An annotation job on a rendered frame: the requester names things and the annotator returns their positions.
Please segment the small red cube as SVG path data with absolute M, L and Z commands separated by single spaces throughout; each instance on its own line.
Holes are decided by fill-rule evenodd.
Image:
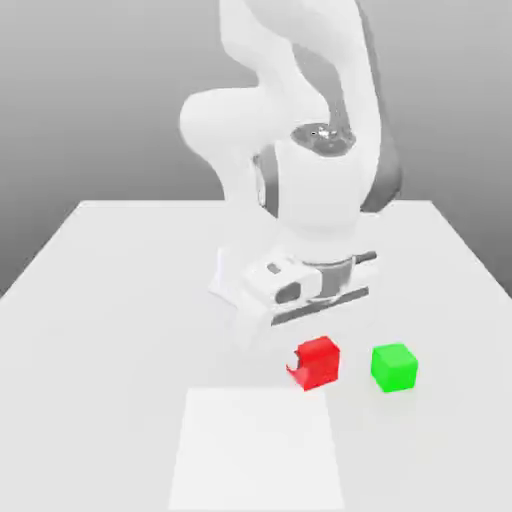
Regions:
M 341 351 L 328 336 L 301 343 L 294 354 L 297 366 L 286 365 L 286 370 L 304 391 L 338 379 Z

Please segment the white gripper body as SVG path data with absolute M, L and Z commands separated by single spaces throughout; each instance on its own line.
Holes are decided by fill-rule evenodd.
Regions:
M 247 347 L 272 327 L 365 297 L 376 270 L 373 259 L 263 259 L 242 276 L 233 341 Z

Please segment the small green cube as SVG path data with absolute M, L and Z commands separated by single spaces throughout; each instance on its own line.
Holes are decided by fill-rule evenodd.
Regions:
M 370 371 L 383 392 L 408 390 L 415 386 L 418 360 L 405 344 L 380 345 L 372 349 Z

